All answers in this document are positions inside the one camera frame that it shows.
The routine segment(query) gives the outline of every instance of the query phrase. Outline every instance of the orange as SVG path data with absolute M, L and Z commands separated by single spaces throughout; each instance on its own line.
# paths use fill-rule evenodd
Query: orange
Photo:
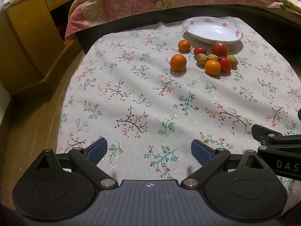
M 190 42 L 188 40 L 181 40 L 178 43 L 178 48 L 182 52 L 187 52 L 190 50 Z
M 186 69 L 186 58 L 181 54 L 176 54 L 170 59 L 170 67 L 175 71 L 183 71 Z
M 221 65 L 215 60 L 208 60 L 205 64 L 205 72 L 211 76 L 217 76 L 221 71 Z

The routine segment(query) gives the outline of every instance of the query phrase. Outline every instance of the wooden furniture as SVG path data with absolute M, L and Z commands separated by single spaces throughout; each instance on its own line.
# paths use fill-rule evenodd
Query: wooden furniture
M 19 99 L 55 92 L 80 52 L 64 40 L 74 0 L 16 0 L 0 11 L 0 81 Z

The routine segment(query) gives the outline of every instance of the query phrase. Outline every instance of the tomato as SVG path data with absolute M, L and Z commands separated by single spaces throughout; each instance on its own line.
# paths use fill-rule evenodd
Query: tomato
M 215 42 L 212 47 L 212 53 L 219 57 L 227 57 L 229 48 L 228 45 L 224 42 L 217 41 Z
M 217 61 L 221 65 L 221 71 L 229 72 L 232 69 L 232 65 L 226 57 L 219 57 L 219 59 Z
M 193 53 L 194 53 L 194 55 L 196 56 L 196 55 L 198 55 L 199 53 L 204 53 L 205 51 L 206 51 L 206 49 L 203 48 L 203 47 L 196 47 L 196 48 L 193 50 Z

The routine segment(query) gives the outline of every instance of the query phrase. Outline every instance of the blue gripper pad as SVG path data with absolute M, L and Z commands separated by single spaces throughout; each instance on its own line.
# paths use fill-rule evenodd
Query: blue gripper pad
M 276 219 L 244 223 L 213 211 L 196 190 L 176 180 L 123 180 L 103 190 L 93 204 L 72 218 L 45 222 L 24 219 L 29 226 L 281 226 Z
M 202 143 L 200 140 L 193 140 L 191 143 L 191 154 L 193 157 L 204 166 L 208 161 L 215 156 L 215 150 Z
M 94 165 L 97 165 L 100 160 L 106 155 L 108 150 L 108 143 L 105 138 L 100 138 L 89 147 L 84 149 L 84 156 L 91 161 Z

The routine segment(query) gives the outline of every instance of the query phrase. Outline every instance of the tablecloth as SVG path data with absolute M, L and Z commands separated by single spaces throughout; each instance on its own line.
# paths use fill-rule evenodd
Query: tablecloth
M 238 58 L 230 74 L 211 77 L 196 64 L 196 41 L 182 22 L 158 23 L 112 33 L 95 42 L 73 75 L 61 115 L 57 152 L 108 141 L 98 167 L 123 179 L 178 179 L 200 167 L 190 145 L 199 139 L 235 154 L 260 145 L 251 127 L 260 124 L 292 135 L 301 133 L 300 81 L 289 63 L 238 18 L 225 20 L 243 31 L 229 46 Z M 187 70 L 175 72 L 169 60 L 179 40 Z M 285 210 L 301 197 L 299 181 L 279 178 L 288 192 Z

